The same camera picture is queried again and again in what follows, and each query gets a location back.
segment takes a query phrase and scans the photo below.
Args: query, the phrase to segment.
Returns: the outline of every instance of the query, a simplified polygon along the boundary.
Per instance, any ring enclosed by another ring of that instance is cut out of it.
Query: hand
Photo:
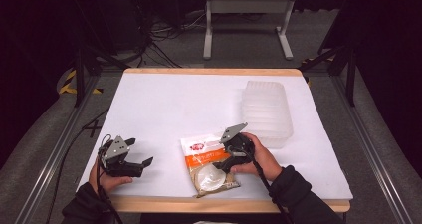
[[[98,194],[98,187],[97,187],[97,165],[99,160],[96,159],[96,163],[94,164],[93,168],[90,172],[90,178],[88,183],[93,187],[94,192]],[[100,185],[103,187],[103,190],[108,195],[111,193],[115,188],[120,185],[127,184],[133,182],[133,178],[125,176],[125,177],[112,177],[107,175],[103,169],[100,167]]]
[[[255,145],[255,159],[260,164],[260,166],[264,170],[264,176],[269,181],[274,181],[276,177],[282,173],[282,168],[277,163],[276,159],[273,155],[261,144],[256,136],[253,134],[242,132],[246,137],[252,140]],[[241,165],[234,165],[230,169],[230,172],[233,173],[251,173],[258,176],[257,168],[254,166],[252,162],[241,164]]]

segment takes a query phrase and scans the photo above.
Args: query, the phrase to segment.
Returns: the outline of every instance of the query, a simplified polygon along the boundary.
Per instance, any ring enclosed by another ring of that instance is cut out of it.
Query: snack bag
[[[186,166],[198,192],[197,198],[240,186],[232,173],[226,174],[212,164],[230,157],[219,141],[220,136],[216,134],[181,139]]]

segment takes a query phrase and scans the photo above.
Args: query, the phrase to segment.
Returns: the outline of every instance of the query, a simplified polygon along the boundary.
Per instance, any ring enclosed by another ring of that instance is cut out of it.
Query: metal rail
[[[84,96],[84,98],[81,100],[80,105],[77,108],[74,108],[72,111],[65,128],[63,129],[58,141],[56,142],[56,145],[50,154],[46,165],[42,169],[30,195],[28,196],[27,201],[19,213],[15,224],[24,224],[31,221],[31,218],[34,215],[38,205],[40,204],[41,199],[43,198],[44,193],[46,192],[46,189],[66,152],[66,149],[70,145],[70,134],[72,133],[75,123],[77,122],[85,104],[87,103],[88,98],[90,97],[90,92],[87,91],[92,91],[95,88],[95,84],[97,83],[98,79],[98,77],[89,77],[85,92],[87,95]]]
[[[369,137],[369,134],[366,131],[366,128],[360,119],[356,108],[351,107],[348,99],[345,95],[345,85],[342,82],[339,76],[331,77],[336,87],[344,106],[346,107],[348,114],[350,115],[358,135],[361,139],[361,146],[363,151],[369,161],[370,166],[372,167],[373,173],[375,174],[376,179],[378,180],[379,186],[381,187],[385,198],[387,199],[388,204],[390,205],[391,211],[394,214],[394,217],[397,220],[397,223],[403,224],[412,224],[413,221],[409,216],[409,213],[406,210],[394,184],[388,174],[388,171],[385,169],[384,164],[379,157],[372,140]]]

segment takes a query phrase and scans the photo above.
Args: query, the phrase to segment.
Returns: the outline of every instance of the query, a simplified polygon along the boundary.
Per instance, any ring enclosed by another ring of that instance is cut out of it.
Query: white metal stand
[[[276,27],[287,60],[293,58],[292,50],[286,38],[289,19],[295,0],[207,0],[207,30],[205,33],[204,59],[211,59],[212,13],[282,13],[283,24]]]

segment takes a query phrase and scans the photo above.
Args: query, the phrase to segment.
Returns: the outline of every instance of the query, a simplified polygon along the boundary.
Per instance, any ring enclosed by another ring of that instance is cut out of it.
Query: red logo
[[[204,148],[204,144],[203,143],[196,143],[193,144],[192,146],[190,146],[191,150],[202,150],[202,148]]]

